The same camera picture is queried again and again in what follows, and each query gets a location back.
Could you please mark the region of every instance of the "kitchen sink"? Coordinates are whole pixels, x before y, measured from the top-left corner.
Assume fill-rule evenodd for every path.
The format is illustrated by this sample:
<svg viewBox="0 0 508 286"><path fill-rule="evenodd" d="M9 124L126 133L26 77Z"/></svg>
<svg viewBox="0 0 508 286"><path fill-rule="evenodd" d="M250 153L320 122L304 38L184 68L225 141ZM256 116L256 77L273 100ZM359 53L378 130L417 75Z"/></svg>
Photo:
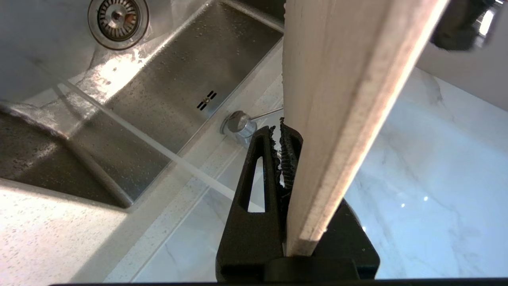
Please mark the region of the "kitchen sink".
<svg viewBox="0 0 508 286"><path fill-rule="evenodd" d="M87 28L90 2L32 2L9 2L1 12L54 20L36 32L25 32L26 23L0 28L7 51L0 73L8 74L0 79L0 178L123 208L170 160L34 59L177 153L282 37L283 1L151 0L143 39L111 50ZM57 26L59 17L68 25Z"/></svg>

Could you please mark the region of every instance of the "countertop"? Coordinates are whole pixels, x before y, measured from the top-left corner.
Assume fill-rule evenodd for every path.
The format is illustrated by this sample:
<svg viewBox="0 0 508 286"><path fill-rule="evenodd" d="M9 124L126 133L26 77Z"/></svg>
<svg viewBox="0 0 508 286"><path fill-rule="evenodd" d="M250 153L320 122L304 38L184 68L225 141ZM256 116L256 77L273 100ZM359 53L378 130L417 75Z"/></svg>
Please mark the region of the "countertop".
<svg viewBox="0 0 508 286"><path fill-rule="evenodd" d="M217 177L240 148L218 130L229 113L278 107L282 41L233 92L179 155ZM0 179L0 284L130 281L208 190L170 164L127 210Z"/></svg>

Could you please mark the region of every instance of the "sink drain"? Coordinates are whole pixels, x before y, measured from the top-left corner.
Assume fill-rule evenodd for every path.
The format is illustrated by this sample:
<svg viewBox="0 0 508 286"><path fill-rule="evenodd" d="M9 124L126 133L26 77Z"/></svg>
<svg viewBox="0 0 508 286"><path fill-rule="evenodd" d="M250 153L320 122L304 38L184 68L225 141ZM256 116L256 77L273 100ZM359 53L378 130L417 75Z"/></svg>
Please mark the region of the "sink drain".
<svg viewBox="0 0 508 286"><path fill-rule="evenodd" d="M103 46L122 50L135 45L148 26L144 0L92 0L88 25L93 37Z"/></svg>

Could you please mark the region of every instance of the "marble tile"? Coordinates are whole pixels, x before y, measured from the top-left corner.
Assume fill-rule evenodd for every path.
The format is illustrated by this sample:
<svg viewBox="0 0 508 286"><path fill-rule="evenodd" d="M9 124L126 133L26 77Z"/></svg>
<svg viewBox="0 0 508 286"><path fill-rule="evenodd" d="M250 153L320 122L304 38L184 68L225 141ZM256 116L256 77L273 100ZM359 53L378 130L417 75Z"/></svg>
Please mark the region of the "marble tile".
<svg viewBox="0 0 508 286"><path fill-rule="evenodd" d="M230 206L225 196L207 192L134 282L216 281L215 255Z"/></svg>
<svg viewBox="0 0 508 286"><path fill-rule="evenodd" d="M508 113L415 69L345 198L377 278L508 276Z"/></svg>

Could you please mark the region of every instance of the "wooden board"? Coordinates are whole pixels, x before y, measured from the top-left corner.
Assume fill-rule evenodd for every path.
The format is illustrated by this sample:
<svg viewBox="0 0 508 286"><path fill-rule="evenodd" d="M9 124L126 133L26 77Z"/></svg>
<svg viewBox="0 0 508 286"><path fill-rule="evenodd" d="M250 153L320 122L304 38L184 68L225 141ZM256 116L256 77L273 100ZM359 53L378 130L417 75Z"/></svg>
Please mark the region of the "wooden board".
<svg viewBox="0 0 508 286"><path fill-rule="evenodd" d="M313 252L446 3L287 1L284 116L304 138L289 256Z"/></svg>

